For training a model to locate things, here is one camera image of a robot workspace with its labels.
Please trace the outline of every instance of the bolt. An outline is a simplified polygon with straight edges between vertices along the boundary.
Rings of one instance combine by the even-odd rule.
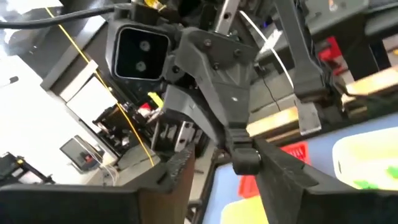
[[[219,69],[219,65],[220,65],[220,64],[217,63],[217,62],[214,63],[214,64],[213,64],[213,69],[214,69],[214,70],[218,70],[218,69]]]
[[[206,47],[211,47],[211,40],[210,39],[206,39],[203,43],[204,43],[204,45]]]
[[[236,49],[236,50],[234,50],[234,56],[235,56],[235,57],[239,57],[239,56],[241,56],[241,54],[242,54],[241,49]]]
[[[173,69],[172,69],[172,70],[173,70],[174,73],[180,72],[180,68],[178,68],[178,67],[175,66],[175,65],[173,66]]]

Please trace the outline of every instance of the camera lens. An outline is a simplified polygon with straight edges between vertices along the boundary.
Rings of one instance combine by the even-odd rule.
[[[145,62],[138,62],[136,64],[136,70],[139,72],[144,72],[145,70],[147,70],[147,65],[145,64]]]
[[[139,48],[145,52],[148,52],[150,50],[150,43],[146,40],[141,41],[139,43]]]

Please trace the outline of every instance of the green object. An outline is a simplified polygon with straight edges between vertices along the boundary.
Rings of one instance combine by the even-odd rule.
[[[377,184],[371,184],[366,180],[355,180],[354,183],[362,189],[378,189]]]
[[[398,179],[398,167],[396,166],[389,166],[386,170],[387,173],[394,179]]]

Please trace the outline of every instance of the metal rod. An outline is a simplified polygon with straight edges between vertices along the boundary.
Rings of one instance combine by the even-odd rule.
[[[240,0],[224,0],[223,8],[216,20],[215,31],[219,34],[228,35]]]

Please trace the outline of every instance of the yellow cable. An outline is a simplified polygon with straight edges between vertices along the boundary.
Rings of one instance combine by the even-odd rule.
[[[47,7],[45,8],[45,10],[48,12],[48,14],[54,18],[54,15],[51,13],[50,9],[48,9]],[[90,61],[88,60],[88,58],[86,57],[86,55],[80,50],[79,46],[77,46],[76,42],[72,39],[72,37],[69,35],[69,33],[63,28],[63,26],[61,24],[58,25],[59,28],[62,30],[62,32],[65,34],[65,36],[69,39],[69,41],[72,43],[72,45],[76,48],[76,50],[79,52],[79,54],[81,55],[81,57],[87,62],[89,63]],[[97,76],[97,78],[99,79],[99,81],[102,83],[102,85],[109,91],[109,93],[112,95],[111,90],[106,86],[104,80],[101,78],[101,75],[98,73],[97,69],[94,71],[95,75]],[[149,154],[148,149],[145,147],[144,143],[142,142],[141,138],[139,137],[134,125],[132,125],[129,116],[127,116],[126,112],[124,112],[123,107],[120,105],[119,102],[116,102],[116,105],[118,106],[120,112],[122,112],[123,116],[126,118],[127,122],[130,124],[130,127],[132,129],[132,131],[134,132],[134,134],[137,136],[137,139],[139,141],[139,143],[141,144],[142,148],[145,150],[145,153],[147,154],[150,163],[152,164],[152,166],[154,166],[154,161],[152,160],[152,157]]]

